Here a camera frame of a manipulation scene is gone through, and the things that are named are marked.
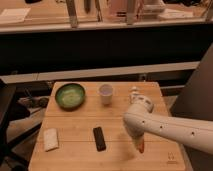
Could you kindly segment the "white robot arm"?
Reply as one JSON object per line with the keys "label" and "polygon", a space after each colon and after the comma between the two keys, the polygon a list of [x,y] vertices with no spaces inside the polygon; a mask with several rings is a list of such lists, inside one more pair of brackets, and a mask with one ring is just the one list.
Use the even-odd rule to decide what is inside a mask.
{"label": "white robot arm", "polygon": [[143,152],[145,132],[213,154],[213,121],[153,114],[154,104],[146,96],[135,98],[123,114],[124,127],[135,148]]}

